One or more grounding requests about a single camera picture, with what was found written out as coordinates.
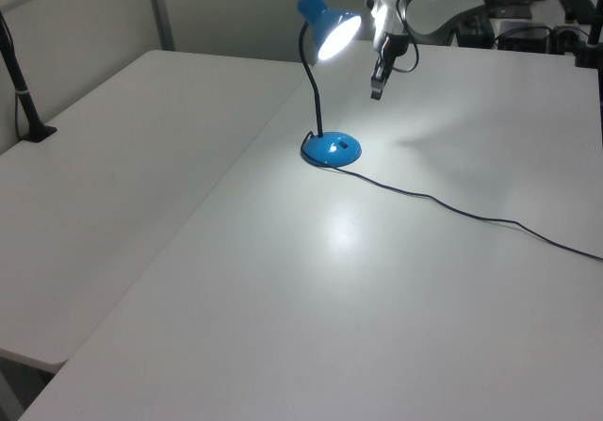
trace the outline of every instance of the white wall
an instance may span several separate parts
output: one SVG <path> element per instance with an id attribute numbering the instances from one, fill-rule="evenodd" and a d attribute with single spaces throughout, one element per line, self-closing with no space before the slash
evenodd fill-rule
<path id="1" fill-rule="evenodd" d="M 146 51 L 160 47 L 151 0 L 33 0 L 5 14 L 5 19 L 44 122 Z M 16 142 L 13 98 L 2 62 L 0 153 Z M 22 110 L 20 117 L 24 120 Z M 26 123 L 21 125 L 25 132 Z"/>
<path id="2" fill-rule="evenodd" d="M 365 0 L 325 1 L 363 13 L 368 25 Z M 166 0 L 166 5 L 178 51 L 299 61 L 303 18 L 297 0 Z"/>

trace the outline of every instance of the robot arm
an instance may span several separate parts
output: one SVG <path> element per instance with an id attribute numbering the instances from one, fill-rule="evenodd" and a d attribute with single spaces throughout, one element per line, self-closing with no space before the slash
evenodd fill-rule
<path id="1" fill-rule="evenodd" d="M 442 44 L 463 19 L 520 0 L 367 0 L 375 18 L 373 47 L 379 56 L 371 77 L 373 99 L 381 99 L 394 63 L 413 40 Z"/>

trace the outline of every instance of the lamp gooseneck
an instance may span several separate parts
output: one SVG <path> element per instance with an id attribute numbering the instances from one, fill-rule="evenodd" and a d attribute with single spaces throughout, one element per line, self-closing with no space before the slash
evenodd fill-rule
<path id="1" fill-rule="evenodd" d="M 309 25 L 309 23 L 307 21 L 305 21 L 303 23 L 303 27 L 301 28 L 301 32 L 300 32 L 300 39 L 299 39 L 300 58 L 301 58 L 301 64 L 303 65 L 303 68 L 305 69 L 305 73 L 308 74 L 308 78 L 310 79 L 310 83 L 312 84 L 312 89 L 314 90 L 314 106 L 315 106 L 316 112 L 317 112 L 318 136 L 322 137 L 323 134 L 322 134 L 322 114 L 320 112 L 320 93 L 318 93 L 317 82 L 316 82 L 316 80 L 314 80 L 314 76 L 312 75 L 312 72 L 310 71 L 310 66 L 308 65 L 308 62 L 305 59 L 305 53 L 303 51 L 303 38 L 305 37 L 305 31 L 308 29 L 308 25 Z"/>
<path id="2" fill-rule="evenodd" d="M 2 12 L 0 12 L 0 53 L 7 65 L 8 73 L 15 88 L 15 94 L 21 101 L 27 121 L 29 122 L 29 134 L 23 137 L 23 140 L 39 143 L 54 134 L 57 129 L 56 127 L 47 126 L 42 123 L 38 116 L 38 111 L 34 106 L 31 94 L 29 94 L 29 88 L 19 67 L 12 37 L 10 36 L 7 23 L 2 16 Z"/>

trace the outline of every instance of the white table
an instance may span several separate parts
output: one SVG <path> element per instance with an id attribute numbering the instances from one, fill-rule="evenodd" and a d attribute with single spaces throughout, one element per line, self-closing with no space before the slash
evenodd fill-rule
<path id="1" fill-rule="evenodd" d="M 376 102 L 373 63 L 316 69 L 350 170 L 603 251 L 594 71 L 421 46 Z M 603 417 L 603 266 L 308 166 L 313 106 L 304 83 L 24 421 Z"/>
<path id="2" fill-rule="evenodd" d="M 304 77 L 151 52 L 0 156 L 0 356 L 58 370 Z"/>

